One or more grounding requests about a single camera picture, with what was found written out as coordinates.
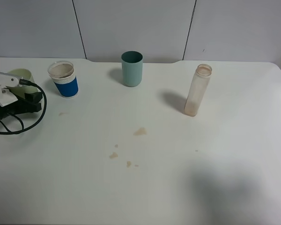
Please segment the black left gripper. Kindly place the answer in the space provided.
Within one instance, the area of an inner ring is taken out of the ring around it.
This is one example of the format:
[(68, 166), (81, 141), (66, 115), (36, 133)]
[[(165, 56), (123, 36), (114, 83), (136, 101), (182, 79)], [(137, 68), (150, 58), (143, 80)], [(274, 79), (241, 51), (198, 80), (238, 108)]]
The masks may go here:
[[(42, 110), (41, 103), (42, 93), (24, 93), (11, 91), (12, 94), (3, 94), (0, 98), (0, 117), (9, 115), (18, 115), (24, 113), (37, 113)], [(23, 101), (34, 104), (23, 104)]]

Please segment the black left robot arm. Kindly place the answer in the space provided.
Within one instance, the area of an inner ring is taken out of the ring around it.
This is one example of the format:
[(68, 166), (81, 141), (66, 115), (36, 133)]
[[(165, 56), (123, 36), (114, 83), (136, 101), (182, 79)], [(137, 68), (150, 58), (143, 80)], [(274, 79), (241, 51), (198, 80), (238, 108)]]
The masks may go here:
[(9, 89), (3, 89), (0, 99), (0, 120), (12, 115), (37, 113), (42, 110), (42, 99), (43, 95), (39, 91), (19, 96)]

